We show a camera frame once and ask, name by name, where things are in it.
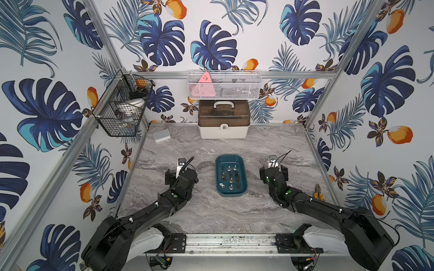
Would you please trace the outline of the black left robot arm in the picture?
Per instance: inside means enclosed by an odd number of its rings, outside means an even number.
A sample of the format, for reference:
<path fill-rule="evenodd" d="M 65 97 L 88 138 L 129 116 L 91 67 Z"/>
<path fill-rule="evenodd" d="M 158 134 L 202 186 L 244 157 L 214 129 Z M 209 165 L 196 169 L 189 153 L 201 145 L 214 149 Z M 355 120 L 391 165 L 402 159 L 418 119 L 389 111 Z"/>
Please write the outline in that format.
<path fill-rule="evenodd" d="M 193 188 L 198 183 L 196 170 L 188 167 L 193 160 L 194 157 L 187 160 L 178 172 L 168 170 L 165 173 L 165 184 L 169 188 L 158 194 L 154 203 L 130 216 L 119 219 L 110 216 L 101 222 L 81 254 L 91 270 L 122 270 L 135 239 L 192 199 Z"/>

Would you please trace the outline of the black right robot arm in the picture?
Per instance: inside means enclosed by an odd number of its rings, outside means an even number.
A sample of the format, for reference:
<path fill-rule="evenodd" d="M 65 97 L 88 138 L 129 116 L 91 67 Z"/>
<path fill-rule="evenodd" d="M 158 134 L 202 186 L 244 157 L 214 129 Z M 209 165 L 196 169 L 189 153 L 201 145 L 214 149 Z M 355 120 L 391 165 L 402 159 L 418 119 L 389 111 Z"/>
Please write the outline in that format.
<path fill-rule="evenodd" d="M 340 207 L 316 199 L 289 186 L 288 168 L 275 166 L 259 169 L 260 180 L 269 188 L 274 203 L 294 213 L 301 213 L 340 231 L 349 255 L 369 271 L 377 271 L 397 243 L 383 228 L 387 223 L 374 217 L 366 208 Z"/>

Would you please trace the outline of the teal plastic storage box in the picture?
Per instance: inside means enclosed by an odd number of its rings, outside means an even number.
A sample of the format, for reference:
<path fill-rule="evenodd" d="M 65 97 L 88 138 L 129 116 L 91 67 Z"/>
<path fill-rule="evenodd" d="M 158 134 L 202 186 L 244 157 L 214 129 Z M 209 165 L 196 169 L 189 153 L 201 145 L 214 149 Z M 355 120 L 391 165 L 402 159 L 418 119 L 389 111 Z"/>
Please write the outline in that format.
<path fill-rule="evenodd" d="M 242 196 L 248 182 L 244 160 L 236 154 L 224 154 L 215 160 L 215 178 L 218 193 L 225 198 Z"/>

